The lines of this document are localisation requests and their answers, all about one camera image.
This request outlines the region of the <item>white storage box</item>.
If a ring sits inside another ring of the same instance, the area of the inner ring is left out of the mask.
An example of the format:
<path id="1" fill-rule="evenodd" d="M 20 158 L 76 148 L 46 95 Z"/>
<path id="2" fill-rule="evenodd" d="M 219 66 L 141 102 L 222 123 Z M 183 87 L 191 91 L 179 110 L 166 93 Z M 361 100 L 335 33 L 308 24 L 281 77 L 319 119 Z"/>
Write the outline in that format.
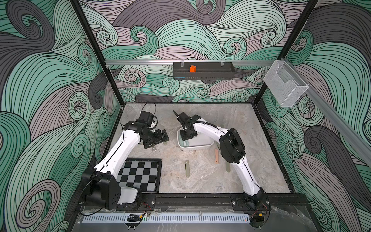
<path id="1" fill-rule="evenodd" d="M 178 146 L 180 147 L 182 151 L 209 149 L 215 143 L 215 140 L 213 140 L 212 138 L 206 136 L 205 134 L 198 133 L 197 137 L 189 140 L 189 147 L 183 147 L 180 145 L 180 141 L 182 140 L 180 133 L 179 133 L 180 130 L 182 130 L 182 128 L 179 128 L 177 131 L 177 142 L 178 142 Z"/>

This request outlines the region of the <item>olive knife box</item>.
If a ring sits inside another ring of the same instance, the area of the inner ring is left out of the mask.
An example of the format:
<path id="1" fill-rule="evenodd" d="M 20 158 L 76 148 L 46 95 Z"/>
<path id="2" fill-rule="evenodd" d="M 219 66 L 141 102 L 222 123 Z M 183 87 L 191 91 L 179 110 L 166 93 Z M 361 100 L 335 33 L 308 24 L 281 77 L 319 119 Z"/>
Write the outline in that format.
<path id="1" fill-rule="evenodd" d="M 186 174 L 186 177 L 190 177 L 190 164 L 189 164 L 189 160 L 186 160 L 185 161 L 185 174 Z"/>

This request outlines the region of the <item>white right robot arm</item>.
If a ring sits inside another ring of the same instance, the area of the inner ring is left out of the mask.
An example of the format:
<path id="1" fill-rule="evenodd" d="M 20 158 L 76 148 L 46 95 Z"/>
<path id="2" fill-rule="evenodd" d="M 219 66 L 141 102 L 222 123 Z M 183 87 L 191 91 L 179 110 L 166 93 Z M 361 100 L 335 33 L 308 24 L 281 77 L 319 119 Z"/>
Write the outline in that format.
<path id="1" fill-rule="evenodd" d="M 252 174 L 246 158 L 245 145 L 235 128 L 221 128 L 205 121 L 201 116 L 188 116 L 184 112 L 176 117 L 183 128 L 180 135 L 184 141 L 196 138 L 201 133 L 219 143 L 222 158 L 231 164 L 242 183 L 245 202 L 250 210 L 271 209 L 267 193 Z"/>

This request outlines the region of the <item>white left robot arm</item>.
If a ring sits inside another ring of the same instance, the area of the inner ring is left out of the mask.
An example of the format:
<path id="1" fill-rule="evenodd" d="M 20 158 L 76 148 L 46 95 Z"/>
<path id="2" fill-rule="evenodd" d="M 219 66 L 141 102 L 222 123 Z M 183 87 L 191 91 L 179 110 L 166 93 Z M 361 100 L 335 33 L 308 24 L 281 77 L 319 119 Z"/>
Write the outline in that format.
<path id="1" fill-rule="evenodd" d="M 147 149 L 169 140 L 166 130 L 151 130 L 146 123 L 129 121 L 123 125 L 120 138 L 108 154 L 94 168 L 83 172 L 82 202 L 107 210 L 123 204 L 138 204 L 141 191 L 136 187 L 121 187 L 119 172 L 138 144 L 142 143 Z"/>

